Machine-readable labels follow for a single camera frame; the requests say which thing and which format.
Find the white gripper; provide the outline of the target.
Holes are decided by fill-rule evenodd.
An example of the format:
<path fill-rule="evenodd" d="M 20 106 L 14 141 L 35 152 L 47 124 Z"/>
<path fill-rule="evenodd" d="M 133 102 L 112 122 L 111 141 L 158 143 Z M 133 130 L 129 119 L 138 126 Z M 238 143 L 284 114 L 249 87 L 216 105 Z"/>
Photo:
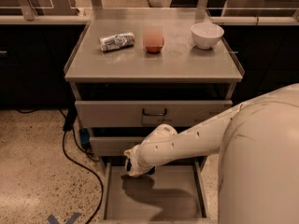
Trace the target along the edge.
<path fill-rule="evenodd" d="M 128 172 L 129 176 L 141 176 L 149 173 L 150 169 L 153 167 L 145 162 L 141 155 L 142 148 L 140 145 L 134 146 L 131 149 L 126 149 L 124 151 L 124 156 L 128 157 L 131 161 L 132 168 Z"/>

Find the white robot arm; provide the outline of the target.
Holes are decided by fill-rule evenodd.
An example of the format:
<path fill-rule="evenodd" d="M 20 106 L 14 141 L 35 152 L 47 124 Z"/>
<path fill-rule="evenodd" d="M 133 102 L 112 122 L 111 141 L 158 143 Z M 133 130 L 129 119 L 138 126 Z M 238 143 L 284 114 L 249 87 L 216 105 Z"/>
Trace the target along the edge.
<path fill-rule="evenodd" d="M 128 174 L 219 155 L 219 224 L 299 224 L 299 84 L 235 105 L 181 133 L 159 125 L 124 151 Z"/>

